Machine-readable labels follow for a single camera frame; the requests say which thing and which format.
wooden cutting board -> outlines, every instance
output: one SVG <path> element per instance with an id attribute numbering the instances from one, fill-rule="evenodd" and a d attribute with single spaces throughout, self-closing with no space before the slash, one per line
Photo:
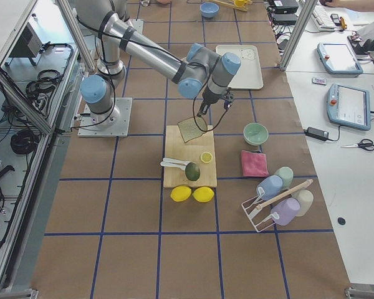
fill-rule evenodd
<path id="1" fill-rule="evenodd" d="M 212 162 L 209 164 L 203 163 L 199 158 L 204 151 L 209 151 L 213 155 Z M 213 131 L 184 143 L 178 126 L 166 126 L 165 157 L 195 162 L 199 166 L 201 176 L 197 181 L 189 181 L 180 168 L 165 167 L 163 187 L 173 188 L 180 185 L 216 187 L 218 185 Z"/>

purple cup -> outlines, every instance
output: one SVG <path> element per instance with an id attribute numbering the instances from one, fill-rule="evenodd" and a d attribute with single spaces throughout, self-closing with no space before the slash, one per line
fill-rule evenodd
<path id="1" fill-rule="evenodd" d="M 277 212 L 279 216 L 277 219 L 272 215 L 272 219 L 276 224 L 287 225 L 298 214 L 299 209 L 300 204 L 295 198 L 284 199 L 271 210 L 271 214 Z"/>
<path id="2" fill-rule="evenodd" d="M 262 199 L 268 201 L 270 198 L 278 195 L 282 187 L 282 179 L 279 176 L 269 176 L 259 183 L 256 187 L 256 193 L 259 195 L 258 188 L 262 187 L 264 190 L 264 195 Z"/>

pink cloth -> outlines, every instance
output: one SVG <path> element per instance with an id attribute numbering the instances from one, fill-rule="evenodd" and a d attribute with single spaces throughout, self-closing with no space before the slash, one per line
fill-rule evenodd
<path id="1" fill-rule="evenodd" d="M 241 151 L 241 164 L 243 176 L 263 178 L 269 175 L 265 154 Z"/>

blue joint cap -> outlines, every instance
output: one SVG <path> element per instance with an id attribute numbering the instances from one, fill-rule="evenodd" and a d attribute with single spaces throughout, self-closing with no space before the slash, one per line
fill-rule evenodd
<path id="1" fill-rule="evenodd" d="M 233 76 L 237 74 L 241 66 L 241 60 L 234 53 L 225 53 L 222 56 L 222 63 L 224 68 Z"/>
<path id="2" fill-rule="evenodd" d="M 201 88 L 201 81 L 194 78 L 187 78 L 179 82 L 177 90 L 185 98 L 195 98 Z"/>
<path id="3" fill-rule="evenodd" d="M 107 84 L 102 77 L 92 75 L 80 84 L 80 92 L 87 103 L 96 104 L 101 101 L 107 92 Z"/>
<path id="4" fill-rule="evenodd" d="M 190 50 L 188 51 L 188 54 L 187 54 L 187 61 L 190 61 L 191 59 L 193 59 L 193 57 L 195 56 L 195 54 L 200 50 L 200 48 L 204 47 L 203 45 L 200 45 L 200 44 L 193 44 L 190 48 Z"/>

black scissors handle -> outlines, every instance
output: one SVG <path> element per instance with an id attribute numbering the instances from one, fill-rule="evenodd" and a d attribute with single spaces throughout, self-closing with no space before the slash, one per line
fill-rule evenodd
<path id="1" fill-rule="evenodd" d="M 365 151 L 374 150 L 374 142 L 371 139 L 362 139 L 357 145 Z"/>

